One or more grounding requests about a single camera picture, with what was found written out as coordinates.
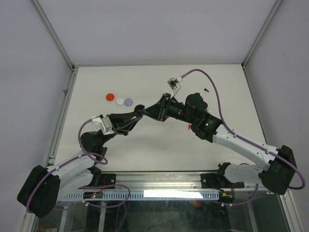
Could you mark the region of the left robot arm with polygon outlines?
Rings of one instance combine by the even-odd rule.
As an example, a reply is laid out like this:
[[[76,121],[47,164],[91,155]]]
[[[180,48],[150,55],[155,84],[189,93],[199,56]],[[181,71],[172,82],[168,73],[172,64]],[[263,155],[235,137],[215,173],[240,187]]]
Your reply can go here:
[[[84,122],[78,131],[80,151],[72,158],[49,167],[37,165],[23,184],[17,200],[39,218],[48,215],[61,198],[81,187],[101,183],[97,164],[107,165],[106,142],[116,135],[127,136],[143,117],[144,110],[99,115]]]

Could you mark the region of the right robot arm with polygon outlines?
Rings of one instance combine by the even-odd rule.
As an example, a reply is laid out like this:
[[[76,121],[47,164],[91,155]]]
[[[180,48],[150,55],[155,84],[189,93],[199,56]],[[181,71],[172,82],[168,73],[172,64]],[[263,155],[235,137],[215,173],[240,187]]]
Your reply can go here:
[[[198,138],[229,148],[253,162],[243,166],[230,162],[220,165],[216,175],[219,186],[251,182],[261,184],[275,194],[285,194],[297,169],[292,149],[285,145],[281,148],[264,145],[238,135],[227,129],[221,119],[208,113],[207,108],[199,93],[190,94],[184,103],[163,94],[159,102],[141,113],[161,122],[171,117],[189,123]]]

